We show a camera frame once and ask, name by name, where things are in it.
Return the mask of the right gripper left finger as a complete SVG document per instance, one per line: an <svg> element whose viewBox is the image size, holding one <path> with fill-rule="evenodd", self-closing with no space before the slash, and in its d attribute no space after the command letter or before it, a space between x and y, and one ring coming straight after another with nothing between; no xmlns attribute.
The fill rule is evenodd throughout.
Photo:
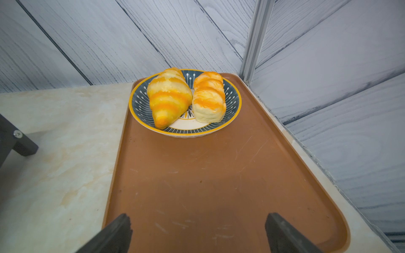
<svg viewBox="0 0 405 253"><path fill-rule="evenodd" d="M132 232L130 217L121 214L77 250L77 253L127 253Z"/></svg>

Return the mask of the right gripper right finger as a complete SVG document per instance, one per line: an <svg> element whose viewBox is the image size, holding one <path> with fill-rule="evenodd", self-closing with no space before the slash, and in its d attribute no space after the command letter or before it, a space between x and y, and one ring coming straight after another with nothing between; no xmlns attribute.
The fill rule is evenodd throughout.
<svg viewBox="0 0 405 253"><path fill-rule="evenodd" d="M265 230L271 253L322 253L278 213L268 214Z"/></svg>

